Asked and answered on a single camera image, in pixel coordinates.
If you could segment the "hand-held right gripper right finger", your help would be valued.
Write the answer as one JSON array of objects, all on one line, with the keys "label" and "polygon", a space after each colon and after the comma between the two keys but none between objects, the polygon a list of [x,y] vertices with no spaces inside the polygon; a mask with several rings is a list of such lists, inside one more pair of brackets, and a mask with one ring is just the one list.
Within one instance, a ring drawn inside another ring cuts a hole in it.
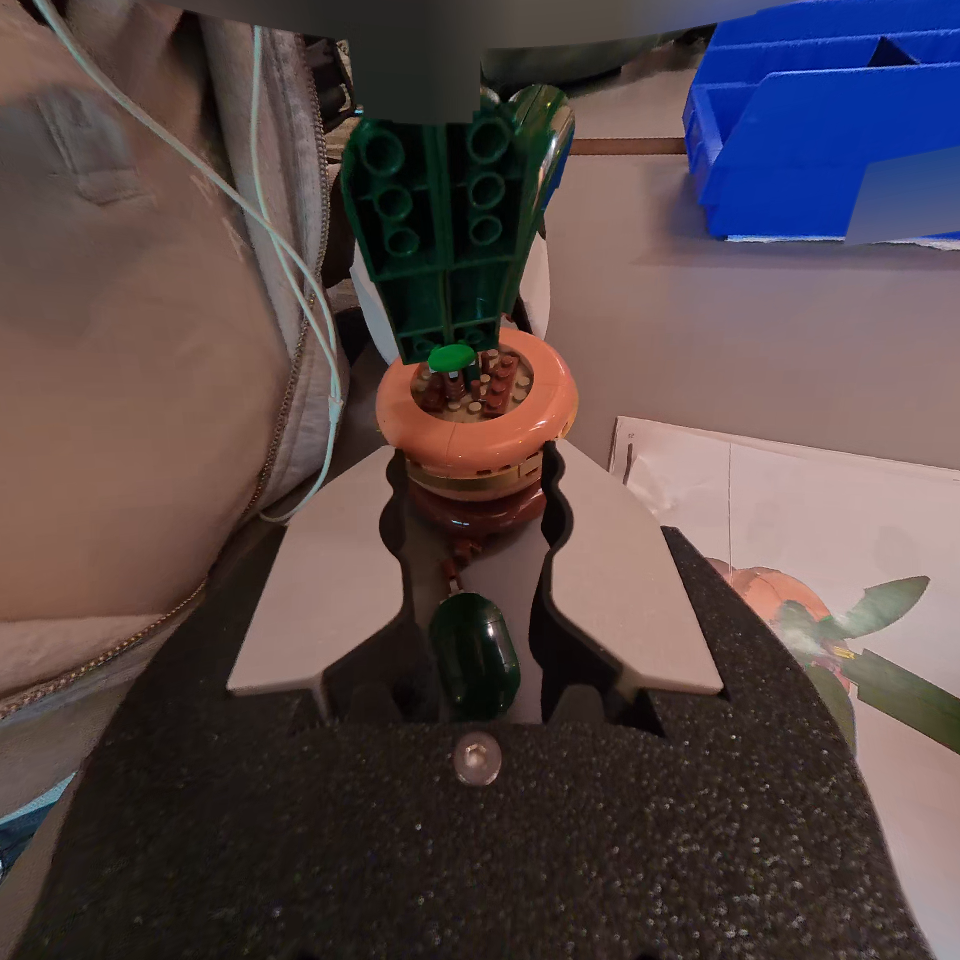
[{"label": "hand-held right gripper right finger", "polygon": [[543,448],[548,551],[529,644],[541,697],[591,686],[714,695],[723,681],[654,514],[566,440]]}]

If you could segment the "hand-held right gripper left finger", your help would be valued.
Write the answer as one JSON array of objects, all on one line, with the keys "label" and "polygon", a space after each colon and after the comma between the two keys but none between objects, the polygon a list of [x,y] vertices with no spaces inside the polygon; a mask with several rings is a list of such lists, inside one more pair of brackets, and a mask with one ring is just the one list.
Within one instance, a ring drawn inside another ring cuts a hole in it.
[{"label": "hand-held right gripper left finger", "polygon": [[226,683],[235,695],[311,690],[350,702],[415,667],[415,618],[398,551],[403,522],[382,446],[289,521]]}]

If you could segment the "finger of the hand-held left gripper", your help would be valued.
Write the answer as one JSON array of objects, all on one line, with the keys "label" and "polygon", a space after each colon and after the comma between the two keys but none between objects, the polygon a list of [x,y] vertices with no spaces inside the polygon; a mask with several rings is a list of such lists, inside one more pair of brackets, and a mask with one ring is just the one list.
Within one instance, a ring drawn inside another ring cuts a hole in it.
[{"label": "finger of the hand-held left gripper", "polygon": [[363,257],[353,258],[351,282],[367,331],[378,354],[385,362],[395,362],[400,357],[400,350],[386,308]]},{"label": "finger of the hand-held left gripper", "polygon": [[515,306],[515,327],[546,340],[550,315],[550,274],[544,238],[534,238]]}]

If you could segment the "long dark green toy leaf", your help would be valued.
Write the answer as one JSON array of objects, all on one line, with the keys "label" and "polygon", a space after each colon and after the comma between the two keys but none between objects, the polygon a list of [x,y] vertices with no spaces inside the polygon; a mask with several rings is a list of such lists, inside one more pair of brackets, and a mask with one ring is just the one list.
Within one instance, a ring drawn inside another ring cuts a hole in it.
[{"label": "long dark green toy leaf", "polygon": [[522,88],[510,98],[510,105],[516,127],[514,145],[523,167],[518,239],[524,250],[529,250],[561,183],[575,116],[567,94],[544,83]]},{"label": "long dark green toy leaf", "polygon": [[342,157],[342,193],[400,359],[493,347],[520,246],[524,163],[514,116],[489,99],[469,123],[364,118]]}]

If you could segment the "toy flower pot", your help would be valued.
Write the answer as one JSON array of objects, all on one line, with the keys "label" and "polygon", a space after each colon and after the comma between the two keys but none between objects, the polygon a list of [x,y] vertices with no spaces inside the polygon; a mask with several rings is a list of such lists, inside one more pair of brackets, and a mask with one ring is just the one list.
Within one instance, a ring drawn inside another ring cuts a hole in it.
[{"label": "toy flower pot", "polygon": [[450,570],[543,516],[545,449],[578,405],[568,364],[518,329],[501,328],[494,346],[437,345],[389,366],[377,426],[403,456],[414,510],[445,538]]}]

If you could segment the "building instruction booklet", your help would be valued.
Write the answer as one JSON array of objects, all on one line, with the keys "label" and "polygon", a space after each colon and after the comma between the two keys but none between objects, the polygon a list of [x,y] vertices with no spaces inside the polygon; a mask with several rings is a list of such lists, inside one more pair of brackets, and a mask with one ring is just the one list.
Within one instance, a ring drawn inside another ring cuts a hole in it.
[{"label": "building instruction booklet", "polygon": [[620,416],[609,470],[807,671],[937,958],[959,956],[958,471]]}]

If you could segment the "brown-edged grey desk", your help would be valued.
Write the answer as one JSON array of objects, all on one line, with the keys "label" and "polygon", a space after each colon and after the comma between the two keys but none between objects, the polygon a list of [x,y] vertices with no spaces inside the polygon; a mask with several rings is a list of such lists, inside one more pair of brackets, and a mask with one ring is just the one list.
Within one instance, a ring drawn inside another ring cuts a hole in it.
[{"label": "brown-edged grey desk", "polygon": [[571,93],[574,157],[681,156],[693,69],[616,78]]}]

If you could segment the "blue plastic bin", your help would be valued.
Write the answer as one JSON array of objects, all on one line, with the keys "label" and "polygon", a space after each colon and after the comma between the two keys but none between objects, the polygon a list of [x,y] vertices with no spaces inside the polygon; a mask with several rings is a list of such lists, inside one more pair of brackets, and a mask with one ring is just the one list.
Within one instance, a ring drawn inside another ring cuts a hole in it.
[{"label": "blue plastic bin", "polygon": [[845,236],[868,167],[958,147],[957,1],[794,2],[720,23],[682,114],[708,233]]}]

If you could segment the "white paper sheet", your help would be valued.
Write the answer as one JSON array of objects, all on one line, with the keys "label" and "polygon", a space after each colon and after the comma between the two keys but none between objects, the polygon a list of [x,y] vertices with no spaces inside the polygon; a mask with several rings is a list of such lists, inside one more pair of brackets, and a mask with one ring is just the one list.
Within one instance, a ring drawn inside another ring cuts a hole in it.
[{"label": "white paper sheet", "polygon": [[[788,244],[788,243],[808,243],[808,244],[840,244],[848,246],[847,238],[844,236],[821,236],[821,235],[765,235],[765,234],[728,234],[724,241],[729,243],[742,244]],[[924,249],[937,251],[958,252],[959,239],[954,236],[927,236],[915,238],[887,239],[880,241],[870,241],[867,243],[855,243],[853,246],[914,246]]]}]

